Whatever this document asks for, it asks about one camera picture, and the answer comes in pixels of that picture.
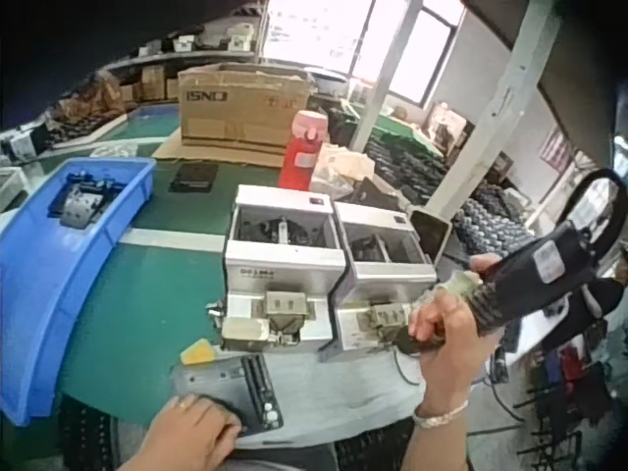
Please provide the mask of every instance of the blue tray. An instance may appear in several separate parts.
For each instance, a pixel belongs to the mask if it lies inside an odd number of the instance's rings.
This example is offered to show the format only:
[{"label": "blue tray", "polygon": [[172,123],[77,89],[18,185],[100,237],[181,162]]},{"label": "blue tray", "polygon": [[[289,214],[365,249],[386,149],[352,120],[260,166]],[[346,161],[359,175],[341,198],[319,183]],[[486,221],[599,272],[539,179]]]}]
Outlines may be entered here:
[{"label": "blue tray", "polygon": [[[107,256],[148,200],[153,159],[67,161],[0,233],[0,408],[18,426],[52,411],[57,376],[82,304]],[[97,223],[84,230],[48,218],[69,173],[126,183]]]}]

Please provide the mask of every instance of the bracelet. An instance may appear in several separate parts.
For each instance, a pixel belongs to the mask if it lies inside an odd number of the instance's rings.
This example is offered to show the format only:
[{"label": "bracelet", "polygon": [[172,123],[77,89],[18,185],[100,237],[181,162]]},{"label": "bracelet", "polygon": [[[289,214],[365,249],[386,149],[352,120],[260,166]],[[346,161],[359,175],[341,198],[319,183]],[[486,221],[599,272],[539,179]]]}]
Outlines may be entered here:
[{"label": "bracelet", "polygon": [[430,417],[427,419],[419,417],[418,415],[416,415],[416,412],[413,412],[412,420],[414,420],[415,425],[418,425],[422,429],[434,429],[436,427],[440,427],[442,425],[448,424],[449,422],[452,422],[460,412],[466,409],[467,405],[469,405],[469,401],[465,400],[464,404],[462,404],[460,407],[453,409],[451,412],[448,412],[445,415]]}]

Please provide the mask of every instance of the red container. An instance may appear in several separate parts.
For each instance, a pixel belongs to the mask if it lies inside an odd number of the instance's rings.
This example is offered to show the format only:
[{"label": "red container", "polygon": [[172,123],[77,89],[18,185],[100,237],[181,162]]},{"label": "red container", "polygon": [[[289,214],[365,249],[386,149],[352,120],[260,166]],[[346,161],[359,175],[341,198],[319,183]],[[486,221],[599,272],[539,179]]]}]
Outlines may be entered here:
[{"label": "red container", "polygon": [[308,191],[318,154],[327,135],[327,117],[314,111],[299,111],[292,121],[292,139],[286,147],[279,188]]}]

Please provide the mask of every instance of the right hand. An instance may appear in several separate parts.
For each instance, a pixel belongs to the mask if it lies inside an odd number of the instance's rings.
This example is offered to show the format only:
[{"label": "right hand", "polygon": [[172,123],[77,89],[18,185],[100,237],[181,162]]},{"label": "right hand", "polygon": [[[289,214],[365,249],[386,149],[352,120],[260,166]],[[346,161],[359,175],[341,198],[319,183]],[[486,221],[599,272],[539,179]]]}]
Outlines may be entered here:
[{"label": "right hand", "polygon": [[[481,273],[498,260],[495,255],[480,255],[471,258],[471,266]],[[419,414],[425,417],[445,415],[468,399],[473,380],[495,351],[502,334],[499,330],[478,337],[475,318],[467,303],[445,289],[439,289],[434,300],[412,316],[408,333],[425,341],[441,328],[445,329],[445,344],[419,357],[427,384]]]},{"label": "right hand", "polygon": [[121,471],[213,471],[236,445],[237,417],[205,397],[173,397]]}]

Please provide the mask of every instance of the black power tool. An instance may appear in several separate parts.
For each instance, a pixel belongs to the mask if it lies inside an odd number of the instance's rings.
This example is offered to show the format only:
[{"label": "black power tool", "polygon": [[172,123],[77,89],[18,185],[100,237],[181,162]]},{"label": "black power tool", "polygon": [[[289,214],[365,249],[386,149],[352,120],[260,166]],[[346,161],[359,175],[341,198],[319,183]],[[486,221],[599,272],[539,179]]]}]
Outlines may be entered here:
[{"label": "black power tool", "polygon": [[[594,222],[576,228],[567,216],[587,189],[601,179],[616,185],[614,198]],[[619,239],[628,212],[624,182],[610,169],[588,174],[575,188],[548,235],[524,245],[482,274],[483,283],[464,293],[478,326],[485,335],[508,322],[523,318],[592,281],[600,260]],[[408,349],[407,339],[399,340]],[[415,342],[415,351],[441,346],[445,339]]]}]

